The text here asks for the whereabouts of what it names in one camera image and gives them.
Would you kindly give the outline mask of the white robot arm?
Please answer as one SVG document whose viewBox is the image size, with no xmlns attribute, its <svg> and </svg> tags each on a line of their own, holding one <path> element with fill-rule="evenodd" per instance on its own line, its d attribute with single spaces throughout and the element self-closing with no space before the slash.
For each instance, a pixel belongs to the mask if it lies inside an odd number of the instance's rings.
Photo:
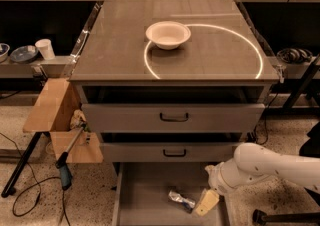
<svg viewBox="0 0 320 226">
<path fill-rule="evenodd" d="M 220 196 L 276 176 L 312 192 L 320 193 L 320 159 L 273 152 L 254 143 L 240 144 L 234 155 L 216 166 L 207 165 L 209 190 L 204 190 L 195 211 L 204 216 L 219 202 Z"/>
</svg>

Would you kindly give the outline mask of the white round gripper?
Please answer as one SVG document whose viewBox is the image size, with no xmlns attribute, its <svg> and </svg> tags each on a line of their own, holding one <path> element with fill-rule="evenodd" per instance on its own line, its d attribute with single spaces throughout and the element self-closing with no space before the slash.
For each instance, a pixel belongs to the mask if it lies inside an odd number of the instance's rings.
<svg viewBox="0 0 320 226">
<path fill-rule="evenodd" d="M 249 174 L 241 170 L 233 159 L 221 162 L 218 165 L 207 165 L 208 183 L 213 189 L 204 189 L 194 212 L 204 216 L 219 202 L 219 195 L 225 196 L 234 192 L 239 186 L 247 183 Z"/>
</svg>

